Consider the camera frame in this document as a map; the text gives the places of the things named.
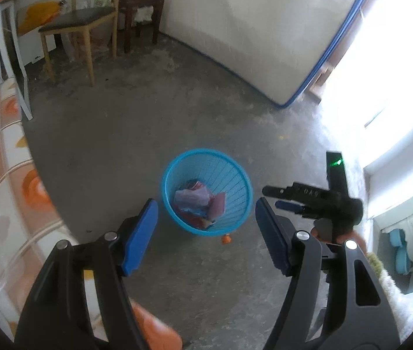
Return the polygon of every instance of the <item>finger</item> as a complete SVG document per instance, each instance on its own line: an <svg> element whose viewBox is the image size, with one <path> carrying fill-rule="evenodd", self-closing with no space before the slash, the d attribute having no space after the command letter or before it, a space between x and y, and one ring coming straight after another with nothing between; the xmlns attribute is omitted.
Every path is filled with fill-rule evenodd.
<svg viewBox="0 0 413 350"><path fill-rule="evenodd" d="M318 238L318 230L317 228L313 228L312 230L310 230L310 234L315 237Z"/></svg>
<svg viewBox="0 0 413 350"><path fill-rule="evenodd" d="M348 239L353 239L356 242L358 242L356 240L356 236L354 236L353 232L350 233L346 233L346 234L341 234L338 238L336 238L336 243L337 244L343 244L344 242L346 242Z"/></svg>

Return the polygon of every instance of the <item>blue container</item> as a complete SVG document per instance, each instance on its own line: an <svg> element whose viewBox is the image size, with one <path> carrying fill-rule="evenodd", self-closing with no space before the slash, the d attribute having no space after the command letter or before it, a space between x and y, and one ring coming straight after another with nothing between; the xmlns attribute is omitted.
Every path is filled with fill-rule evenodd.
<svg viewBox="0 0 413 350"><path fill-rule="evenodd" d="M171 207L175 192L191 180L201 181L215 195L226 192L224 214L207 230L191 227ZM200 236L222 236L237 229L250 214L254 197L244 169L227 155L210 149L190 150L176 157L164 173L161 194L174 221Z"/></svg>
<svg viewBox="0 0 413 350"><path fill-rule="evenodd" d="M410 268L410 259L407 254L407 247L401 246L396 253L396 272L400 275L407 275Z"/></svg>
<svg viewBox="0 0 413 350"><path fill-rule="evenodd" d="M401 247L401 229L394 229L389 232L389 242L391 242L392 247Z"/></svg>

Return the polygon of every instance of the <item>chair seat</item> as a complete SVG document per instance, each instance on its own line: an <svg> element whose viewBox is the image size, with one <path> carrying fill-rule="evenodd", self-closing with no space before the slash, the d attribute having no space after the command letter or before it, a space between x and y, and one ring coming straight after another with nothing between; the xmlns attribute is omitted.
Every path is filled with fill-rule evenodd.
<svg viewBox="0 0 413 350"><path fill-rule="evenodd" d="M78 9L57 16L54 20L48 22L38 31L47 32L50 30L65 29L68 27L85 26L92 22L95 22L101 17L111 14L114 11L114 7Z"/></svg>

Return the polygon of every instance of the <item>blue gripper pad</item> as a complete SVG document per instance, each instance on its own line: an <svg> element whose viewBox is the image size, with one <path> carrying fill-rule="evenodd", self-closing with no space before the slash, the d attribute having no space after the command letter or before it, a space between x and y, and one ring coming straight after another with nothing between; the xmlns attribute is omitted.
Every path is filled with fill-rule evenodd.
<svg viewBox="0 0 413 350"><path fill-rule="evenodd" d="M129 276L140 265L157 222L158 203L152 199L141 212L135 230L125 244L122 270L126 276Z"/></svg>
<svg viewBox="0 0 413 350"><path fill-rule="evenodd" d="M280 270L283 275L288 276L288 273L291 270L289 255L287 253L290 242L289 239L286 240L279 231L279 221L282 220L283 222L281 224L290 226L289 228L286 228L289 231L292 231L292 229L295 231L295 229L287 218L276 216L274 214L264 197L260 198L256 203L255 217L275 267Z"/></svg>

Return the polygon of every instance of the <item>wooden stool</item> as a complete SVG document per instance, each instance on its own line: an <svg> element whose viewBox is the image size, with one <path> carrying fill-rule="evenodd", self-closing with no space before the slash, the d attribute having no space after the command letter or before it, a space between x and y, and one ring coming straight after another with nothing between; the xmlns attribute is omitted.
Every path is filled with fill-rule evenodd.
<svg viewBox="0 0 413 350"><path fill-rule="evenodd" d="M146 24L153 26L153 43L158 42L159 23L161 21L161 15L163 13L164 0L119 0L119 12L125 14L125 26L124 26L124 52L130 52L130 30L132 29L133 10L142 8L144 6L152 6L153 14L151 16L151 23ZM140 27L142 25L137 23L135 27L135 33L137 37L140 37Z"/></svg>

